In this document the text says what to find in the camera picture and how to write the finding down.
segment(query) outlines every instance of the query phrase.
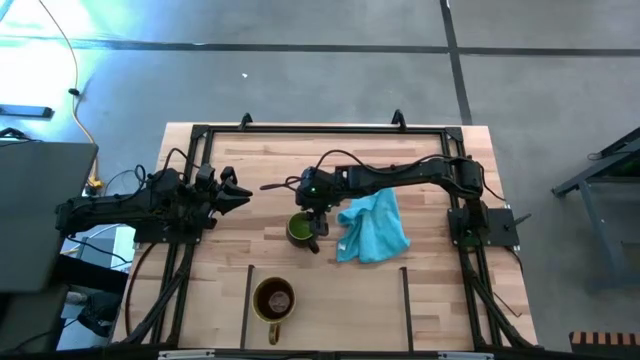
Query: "cable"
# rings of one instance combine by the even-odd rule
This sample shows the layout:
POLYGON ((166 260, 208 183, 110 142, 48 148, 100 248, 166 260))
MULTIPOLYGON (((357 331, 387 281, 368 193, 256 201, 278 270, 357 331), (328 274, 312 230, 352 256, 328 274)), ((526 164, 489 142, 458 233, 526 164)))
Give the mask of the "cable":
POLYGON ((508 252, 510 252, 518 261, 518 265, 520 265, 520 272, 524 274, 524 268, 522 267, 522 260, 520 260, 520 256, 518 255, 518 253, 515 252, 515 250, 513 250, 513 248, 511 248, 510 246, 505 246, 505 249, 507 249, 508 252))
MULTIPOLYGON (((131 170, 131 171, 133 171, 133 173, 136 175, 136 178, 138 179, 138 182, 139 182, 138 183, 138 189, 133 194, 125 197, 124 199, 118 200, 118 204, 122 204, 122 203, 124 203, 126 201, 129 201, 129 200, 133 199, 136 195, 138 195, 140 193, 140 191, 142 191, 142 188, 144 187, 145 178, 147 177, 147 170, 145 170, 144 166, 138 164, 138 165, 136 165, 135 169, 131 170), (140 169, 142 171, 142 175, 138 174, 138 169, 140 169)), ((89 206, 93 206, 93 205, 94 204, 92 202, 85 203, 85 204, 82 204, 82 205, 78 205, 78 206, 74 207, 73 209, 71 209, 71 214, 75 213, 76 211, 78 211, 78 210, 80 210, 80 209, 82 209, 84 207, 89 207, 89 206)))
MULTIPOLYGON (((106 228, 104 228, 104 229, 100 229, 100 230, 96 231, 95 233, 93 233, 93 234, 91 234, 91 235, 87 236, 87 240, 89 240, 89 239, 93 239, 94 237, 96 237, 96 236, 98 236, 98 235, 102 234, 103 232, 105 232, 105 231, 109 231, 109 230, 113 229, 114 227, 118 227, 118 226, 120 226, 120 225, 122 225, 122 224, 114 224, 114 225, 107 226, 107 227, 106 227, 106 228)), ((62 254, 62 255, 69 255, 69 254, 71 254, 71 253, 77 252, 79 247, 80 247, 80 245, 76 245, 76 246, 72 247, 72 248, 71 248, 71 249, 69 249, 69 250, 65 250, 65 251, 60 252, 60 254, 62 254)))
POLYGON ((178 152, 180 155, 182 155, 182 157, 184 157, 184 159, 186 160, 188 165, 191 165, 196 169, 200 169, 200 166, 198 166, 198 165, 194 164, 193 162, 191 162, 191 160, 189 160, 189 157, 187 156, 187 154, 185 154, 182 150, 180 150, 178 148, 172 148, 167 153, 167 159, 164 161, 164 166, 162 167, 162 170, 160 171, 160 175, 153 180, 153 183, 156 183, 156 182, 160 181, 160 179, 162 179, 162 177, 164 176, 164 173, 167 172, 167 168, 169 167, 169 160, 171 159, 171 156, 173 155, 174 152, 178 152))
MULTIPOLYGON (((63 328, 63 329, 65 329, 66 327, 68 327, 69 325, 71 325, 71 324, 75 323, 76 321, 78 321, 78 319, 74 319, 74 320, 72 320, 72 321, 68 322, 68 323, 67 323, 67 324, 65 324, 62 328, 63 328)), ((14 351, 19 351, 21 347, 23 347, 23 346, 27 345, 28 343, 30 343, 30 342, 32 342, 32 341, 34 341, 34 340, 37 340, 37 339, 39 339, 39 338, 41 338, 41 337, 43 337, 43 336, 45 336, 45 335, 48 335, 48 334, 50 334, 50 333, 52 333, 52 332, 55 332, 55 331, 57 331, 57 329, 49 330, 49 331, 45 331, 45 332, 40 333, 40 334, 38 334, 38 335, 32 336, 32 337, 28 338, 27 340, 25 340, 25 341, 21 342, 20 344, 18 344, 18 345, 17 345, 16 347, 14 347, 13 349, 11 349, 11 350, 7 350, 7 352, 8 352, 8 353, 10 353, 10 352, 14 352, 14 351)))
POLYGON ((131 291, 133 290, 133 283, 136 281, 138 271, 140 271, 140 265, 142 265, 144 259, 147 257, 147 255, 149 255, 151 249, 153 249, 155 246, 155 243, 149 245, 144 253, 142 253, 142 256, 140 256, 140 260, 138 260, 138 263, 136 263, 136 266, 133 269, 133 273, 131 273, 131 280, 129 281, 129 287, 127 288, 127 294, 124 299, 124 327, 127 333, 127 337, 131 335, 131 314, 129 311, 129 307, 131 303, 131 291))
POLYGON ((104 191, 102 192, 102 196, 107 196, 107 191, 109 190, 109 185, 111 185, 113 180, 115 180, 118 176, 122 176, 124 174, 132 173, 132 172, 133 172, 133 170, 128 169, 128 170, 121 171, 121 172, 117 173, 116 175, 114 175, 109 181, 107 181, 107 185, 104 187, 104 191))
POLYGON ((431 159, 431 158, 436 158, 436 157, 441 157, 441 158, 445 158, 445 159, 453 159, 452 156, 448 156, 448 155, 442 155, 442 154, 432 154, 432 155, 427 155, 424 156, 416 161, 414 161, 413 163, 409 164, 408 166, 403 167, 402 169, 399 170, 391 170, 391 171, 381 171, 380 169, 374 168, 373 166, 370 165, 366 165, 365 163, 363 163, 360 159, 358 159, 357 156, 353 155, 352 153, 348 152, 348 151, 344 151, 344 150, 340 150, 340 149, 332 149, 327 151, 326 153, 324 153, 321 157, 320 160, 318 160, 318 164, 316 164, 316 169, 320 168, 320 165, 322 164, 322 162, 324 161, 324 159, 330 155, 330 154, 335 154, 335 153, 340 153, 340 154, 344 154, 347 155, 348 157, 352 158, 353 160, 355 160, 355 162, 358 163, 358 165, 366 168, 367 170, 375 173, 375 174, 382 174, 382 175, 389 175, 389 174, 401 174, 405 171, 411 170, 414 167, 418 166, 420 163, 422 163, 425 160, 431 159))
POLYGON ((507 200, 505 198, 503 198, 502 196, 498 196, 498 194, 496 194, 493 190, 491 190, 489 185, 487 185, 487 182, 484 180, 484 166, 482 166, 482 164, 480 163, 478 163, 478 165, 480 165, 480 170, 482 171, 482 183, 484 184, 484 188, 487 189, 487 191, 490 192, 491 195, 495 196, 496 199, 506 202, 507 200))
POLYGON ((100 249, 100 248, 98 248, 98 247, 95 247, 95 246, 93 246, 93 245, 91 245, 91 244, 87 244, 86 242, 82 242, 82 241, 80 241, 80 240, 72 239, 72 238, 70 238, 70 237, 68 237, 68 236, 67 236, 67 240, 69 240, 69 241, 71 241, 71 242, 74 242, 74 243, 78 243, 78 244, 84 245, 84 246, 88 246, 88 247, 92 248, 93 250, 95 250, 95 251, 97 251, 97 252, 101 252, 101 253, 103 253, 103 254, 107 254, 107 255, 114 256, 114 257, 116 257, 116 258, 118 258, 118 259, 122 260, 122 262, 123 262, 123 263, 128 262, 127 260, 125 260, 125 258, 123 258, 122 256, 120 256, 120 255, 118 255, 118 254, 114 254, 114 253, 112 253, 112 252, 109 252, 109 251, 106 251, 106 250, 102 250, 102 249, 100 249))
MULTIPOLYGON (((82 130, 82 132, 84 132, 84 134, 87 136, 87 138, 89 139, 89 142, 91 142, 92 144, 95 145, 96 141, 93 139, 93 136, 91 136, 89 131, 84 127, 84 125, 82 125, 82 123, 78 119, 78 115, 76 113, 77 112, 77 109, 76 109, 76 96, 80 95, 80 92, 78 91, 78 77, 79 76, 78 76, 78 60, 76 59, 76 54, 73 51, 73 47, 71 46, 71 42, 69 41, 69 38, 67 38, 67 35, 62 30, 62 27, 60 27, 60 24, 58 24, 56 19, 53 17, 53 14, 51 14, 51 11, 49 11, 49 9, 42 2, 42 0, 38 0, 38 2, 40 3, 40 5, 42 5, 42 8, 47 12, 49 17, 51 18, 51 21, 53 21, 53 23, 56 25, 56 27, 60 31, 60 34, 64 38, 64 41, 67 43, 67 46, 69 47, 69 52, 71 53, 71 57, 73 58, 73 67, 74 67, 74 70, 75 70, 75 78, 74 78, 74 81, 73 81, 73 88, 69 89, 69 93, 72 95, 72 98, 71 98, 71 115, 73 116, 73 120, 76 122, 76 124, 78 125, 80 130, 82 130)), ((96 158, 93 160, 93 166, 91 167, 91 173, 89 174, 88 183, 89 183, 90 186, 95 187, 95 188, 101 188, 104 185, 102 183, 102 181, 100 181, 100 179, 98 179, 98 156, 96 156, 96 158)))
POLYGON ((11 145, 26 144, 26 143, 30 143, 30 142, 42 142, 42 140, 25 140, 25 141, 16 141, 16 142, 12 142, 12 143, 9 143, 9 144, 0 145, 0 147, 11 146, 11 145))

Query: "concrete floor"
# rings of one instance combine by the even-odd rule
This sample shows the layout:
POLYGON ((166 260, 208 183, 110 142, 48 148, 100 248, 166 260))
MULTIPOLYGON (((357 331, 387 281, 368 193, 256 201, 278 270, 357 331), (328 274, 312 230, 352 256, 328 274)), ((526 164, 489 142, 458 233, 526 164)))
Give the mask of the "concrete floor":
MULTIPOLYGON (((75 38, 447 44, 436 0, 119 0, 108 8, 88 0, 48 2, 75 38)), ((0 34, 57 36, 29 3, 35 2, 15 1, 0 34)), ((640 3, 632 0, 449 3, 460 46, 640 47, 640 3)), ((0 117, 0 127, 86 141, 69 116, 65 47, 1 44, 0 102, 47 105, 56 113, 50 121, 0 117)), ((77 56, 84 89, 78 115, 100 145, 104 179, 137 163, 153 168, 171 121, 239 121, 248 111, 258 122, 387 123, 401 108, 410 123, 461 124, 447 54, 78 50, 77 56)), ((640 124, 640 58, 461 56, 461 63, 473 124, 490 127, 509 203, 517 214, 533 213, 519 232, 540 344, 569 350, 572 330, 637 332, 640 292, 586 291, 587 281, 604 272, 600 247, 580 198, 557 200, 549 189, 588 166, 588 153, 640 124)), ((129 178, 112 190, 134 186, 129 178)), ((605 217, 616 216, 612 211, 605 217)))

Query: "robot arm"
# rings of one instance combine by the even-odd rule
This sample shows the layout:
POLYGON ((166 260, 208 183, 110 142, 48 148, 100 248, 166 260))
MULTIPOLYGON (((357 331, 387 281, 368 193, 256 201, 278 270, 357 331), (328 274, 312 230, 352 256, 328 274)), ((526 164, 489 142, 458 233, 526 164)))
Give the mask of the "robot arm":
POLYGON ((215 226, 215 212, 224 215, 253 195, 236 185, 232 167, 222 171, 220 183, 214 174, 210 165, 202 165, 195 183, 188 184, 176 170, 165 169, 144 179, 133 194, 69 199, 56 209, 56 229, 66 237, 96 225, 121 223, 138 230, 136 242, 195 240, 203 229, 215 226))
MULTIPOLYGON (((311 231, 320 236, 329 233, 326 213, 341 201, 372 195, 385 188, 426 183, 438 185, 464 199, 468 227, 478 235, 488 232, 487 207, 480 200, 484 188, 483 169, 471 158, 431 155, 411 164, 387 168, 365 164, 336 166, 333 173, 316 166, 305 169, 299 181, 295 189, 296 205, 307 211, 311 231)), ((266 185, 261 189, 273 187, 266 185)))

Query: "wooden tabletop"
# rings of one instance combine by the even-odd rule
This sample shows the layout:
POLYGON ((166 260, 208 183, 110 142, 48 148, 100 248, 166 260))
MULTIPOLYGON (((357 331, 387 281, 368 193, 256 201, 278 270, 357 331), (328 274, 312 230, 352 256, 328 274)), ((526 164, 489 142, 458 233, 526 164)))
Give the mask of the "wooden tabletop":
MULTIPOLYGON (((169 123, 165 131, 158 167, 173 147, 187 151, 192 123, 169 123)), ((485 126, 464 126, 467 154, 486 169, 486 182, 502 194, 500 178, 485 126)), ((202 145, 198 149, 200 159, 202 145)), ((235 168, 239 185, 254 192, 251 202, 225 216, 206 231, 196 247, 186 300, 181 347, 238 348, 248 265, 254 265, 252 291, 261 279, 280 276, 296 291, 297 304, 283 323, 277 345, 269 345, 268 325, 249 312, 246 333, 248 349, 295 350, 407 350, 402 277, 409 275, 411 320, 416 350, 470 350, 469 329, 462 274, 457 250, 451 245, 446 211, 448 195, 435 185, 396 188, 403 228, 411 240, 409 250, 378 264, 336 262, 336 241, 344 230, 336 215, 349 206, 328 214, 330 234, 319 240, 320 253, 293 247, 286 239, 287 219, 299 208, 287 189, 260 191, 261 185, 282 182, 314 165, 328 150, 347 150, 376 167, 410 163, 441 152, 433 135, 402 134, 216 134, 212 165, 235 168)), ((322 168, 353 161, 339 154, 326 158, 322 168)), ((170 165, 184 168, 184 159, 174 156, 170 165)), ((504 204, 485 191, 490 207, 504 204)), ((136 252, 136 261, 142 250, 136 252)), ((158 296, 167 245, 153 249, 141 266, 131 298, 135 326, 158 296)), ((509 320, 530 342, 536 336, 527 294, 517 261, 502 248, 487 248, 487 260, 494 292, 509 320)), ((173 303, 168 306, 165 331, 169 329, 173 303)), ((490 341, 486 311, 479 305, 483 334, 490 341)), ((114 341, 124 338, 124 310, 121 308, 114 341)))

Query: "cloth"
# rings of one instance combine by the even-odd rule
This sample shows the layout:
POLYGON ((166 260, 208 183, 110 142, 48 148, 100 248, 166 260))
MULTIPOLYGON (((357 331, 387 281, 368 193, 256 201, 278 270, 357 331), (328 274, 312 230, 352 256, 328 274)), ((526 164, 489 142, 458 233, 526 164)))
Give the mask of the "cloth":
POLYGON ((380 262, 409 248, 410 240, 402 230, 393 189, 353 200, 351 207, 338 214, 338 223, 348 227, 338 240, 338 262, 355 257, 360 257, 363 263, 380 262))

